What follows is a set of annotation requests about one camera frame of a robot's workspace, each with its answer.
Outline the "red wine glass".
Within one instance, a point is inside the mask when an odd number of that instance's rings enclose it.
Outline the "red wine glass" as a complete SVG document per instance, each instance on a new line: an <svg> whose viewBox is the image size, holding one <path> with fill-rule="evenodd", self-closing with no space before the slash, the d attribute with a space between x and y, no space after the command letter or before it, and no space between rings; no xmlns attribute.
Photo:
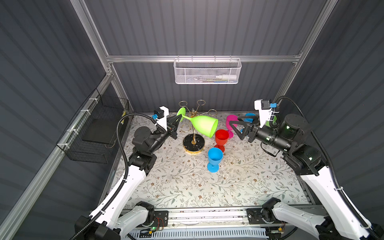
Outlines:
<svg viewBox="0 0 384 240"><path fill-rule="evenodd" d="M220 149L223 153L225 152L225 144L229 139L229 133L226 130L217 130L215 133L215 148Z"/></svg>

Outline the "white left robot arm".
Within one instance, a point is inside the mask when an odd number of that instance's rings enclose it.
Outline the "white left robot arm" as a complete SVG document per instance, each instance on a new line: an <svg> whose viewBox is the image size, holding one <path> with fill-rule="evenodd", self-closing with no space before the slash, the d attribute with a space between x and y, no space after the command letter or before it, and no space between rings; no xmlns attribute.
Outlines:
<svg viewBox="0 0 384 240"><path fill-rule="evenodd" d="M168 137L177 139L177 129L182 115L161 119L143 116L155 124L152 132L148 127L139 127L133 138L133 152L128 157L124 147L119 149L125 163L125 172L103 202L88 217L81 216L75 223L73 240L120 240L140 225L150 226L155 218L153 205L137 203L127 214L122 210L136 188L153 168L157 151Z"/></svg>

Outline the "blue wine glass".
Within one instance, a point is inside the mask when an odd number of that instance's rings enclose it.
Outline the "blue wine glass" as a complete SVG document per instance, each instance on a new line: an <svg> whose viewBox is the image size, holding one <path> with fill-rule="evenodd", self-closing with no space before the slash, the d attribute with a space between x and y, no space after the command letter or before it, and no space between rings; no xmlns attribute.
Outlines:
<svg viewBox="0 0 384 240"><path fill-rule="evenodd" d="M247 113L245 114L245 116L256 116L256 114L253 114L253 113ZM254 121L254 119L251 119L251 118L246 118L246 119L243 119L244 122L249 122L249 123L252 123Z"/></svg>
<svg viewBox="0 0 384 240"><path fill-rule="evenodd" d="M218 148L211 148L208 151L209 163L207 164L207 169L211 173L216 173L219 171L219 164L221 163L224 157L223 152Z"/></svg>

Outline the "green wine glass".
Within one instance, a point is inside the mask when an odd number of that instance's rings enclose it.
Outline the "green wine glass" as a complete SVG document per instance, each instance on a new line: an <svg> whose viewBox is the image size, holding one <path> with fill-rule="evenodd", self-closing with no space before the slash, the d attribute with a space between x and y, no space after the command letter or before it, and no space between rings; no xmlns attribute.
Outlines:
<svg viewBox="0 0 384 240"><path fill-rule="evenodd" d="M265 123L266 126L270 127L270 120L267 120ZM273 116L272 126L278 125L278 118L277 116Z"/></svg>
<svg viewBox="0 0 384 240"><path fill-rule="evenodd" d="M218 119L215 119L215 118L209 117L209 116L205 116L205 115L196 116L193 118L187 117L186 116L186 109L184 107L179 109L179 111L177 112L177 116L178 115L182 115L183 119L189 120L198 132L200 132L201 134L203 134L209 138L213 137L213 135L215 134L215 132L217 130L218 124L219 124Z"/></svg>

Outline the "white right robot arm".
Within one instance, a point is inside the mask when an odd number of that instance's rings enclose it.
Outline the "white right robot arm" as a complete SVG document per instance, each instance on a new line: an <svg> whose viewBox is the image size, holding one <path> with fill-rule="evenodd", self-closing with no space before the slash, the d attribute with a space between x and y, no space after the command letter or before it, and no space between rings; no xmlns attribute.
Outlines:
<svg viewBox="0 0 384 240"><path fill-rule="evenodd" d="M325 210L326 216L301 211L271 198L262 205L259 216L267 224L286 222L313 235L319 240L382 240L384 229L371 223L351 203L337 178L330 160L325 154L306 144L312 128L299 115L289 114L277 129L262 126L261 119L253 116L251 123L242 118L231 121L230 126L238 137L249 142L257 139L283 154L284 161L314 192Z"/></svg>

